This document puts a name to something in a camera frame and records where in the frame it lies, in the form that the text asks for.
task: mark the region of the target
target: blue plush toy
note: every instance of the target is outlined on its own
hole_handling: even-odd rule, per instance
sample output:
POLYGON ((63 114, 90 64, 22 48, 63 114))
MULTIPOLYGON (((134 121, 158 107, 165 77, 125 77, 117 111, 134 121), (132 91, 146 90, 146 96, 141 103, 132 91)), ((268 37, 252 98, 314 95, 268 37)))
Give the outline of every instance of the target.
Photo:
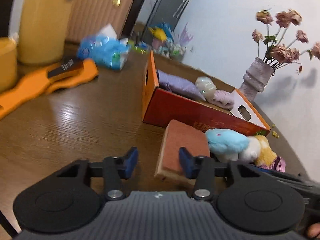
POLYGON ((247 136, 229 129, 209 129, 205 132, 210 152, 215 154, 219 161, 238 160, 239 152, 247 149, 247 136))

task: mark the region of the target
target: pink flower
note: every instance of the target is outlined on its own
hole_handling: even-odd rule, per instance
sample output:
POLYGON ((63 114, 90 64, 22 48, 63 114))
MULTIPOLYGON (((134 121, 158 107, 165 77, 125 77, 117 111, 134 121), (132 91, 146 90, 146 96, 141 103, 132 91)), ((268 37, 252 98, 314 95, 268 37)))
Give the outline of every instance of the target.
POLYGON ((290 14, 290 20, 294 25, 297 26, 301 24, 302 17, 297 11, 289 9, 289 14, 290 14))
POLYGON ((300 56, 300 52, 298 49, 289 49, 292 61, 298 60, 300 56))
POLYGON ((320 42, 316 42, 312 49, 311 49, 311 54, 315 56, 316 58, 320 59, 320 42))
POLYGON ((263 35, 255 29, 252 33, 252 38, 255 42, 259 42, 259 40, 263 40, 263 35))
POLYGON ((301 41, 302 43, 308 43, 309 42, 309 40, 307 38, 307 34, 302 30, 298 30, 297 31, 296 37, 297 37, 297 41, 301 41))
POLYGON ((276 23, 280 26, 280 27, 284 27, 284 28, 288 28, 290 25, 290 21, 291 21, 291 17, 290 14, 287 12, 280 12, 276 14, 276 18, 277 21, 276 23))
POLYGON ((269 11, 263 10, 260 12, 257 12, 256 14, 257 21, 262 22, 264 24, 270 24, 273 22, 273 18, 269 11))
POLYGON ((291 52, 288 50, 285 45, 278 45, 271 49, 270 56, 274 57, 280 63, 291 63, 291 52))

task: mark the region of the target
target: vase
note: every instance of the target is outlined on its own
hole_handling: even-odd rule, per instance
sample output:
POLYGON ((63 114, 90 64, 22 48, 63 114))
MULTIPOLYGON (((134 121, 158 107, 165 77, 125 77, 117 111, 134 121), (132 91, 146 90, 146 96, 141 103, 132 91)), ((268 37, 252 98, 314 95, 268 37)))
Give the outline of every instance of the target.
POLYGON ((243 76, 243 83, 239 91, 250 101, 254 101, 257 93, 262 93, 268 84, 273 68, 261 58, 256 57, 243 76))

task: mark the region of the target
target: blue plastic package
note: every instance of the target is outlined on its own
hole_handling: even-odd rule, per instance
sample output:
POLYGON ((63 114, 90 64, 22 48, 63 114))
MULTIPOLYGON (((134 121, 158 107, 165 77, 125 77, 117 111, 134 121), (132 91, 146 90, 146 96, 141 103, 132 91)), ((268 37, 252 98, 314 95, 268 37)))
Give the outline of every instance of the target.
POLYGON ((84 38, 77 52, 81 60, 92 58, 97 65, 121 70, 128 56, 130 46, 104 35, 84 38))

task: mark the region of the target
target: cardboard box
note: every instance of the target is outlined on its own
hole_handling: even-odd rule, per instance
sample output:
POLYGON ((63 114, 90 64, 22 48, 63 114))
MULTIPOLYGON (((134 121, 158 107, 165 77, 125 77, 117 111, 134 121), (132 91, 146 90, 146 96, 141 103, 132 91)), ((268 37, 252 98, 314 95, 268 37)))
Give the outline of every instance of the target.
POLYGON ((267 135, 270 132, 266 121, 239 90, 200 70, 151 52, 143 79, 142 120, 165 128, 172 119, 203 132, 211 128, 232 129, 246 136, 267 135), (208 102, 193 101, 163 90, 159 88, 156 69, 180 76, 192 83, 195 83, 199 76, 207 76, 218 90, 233 94, 235 105, 231 110, 222 109, 208 102))

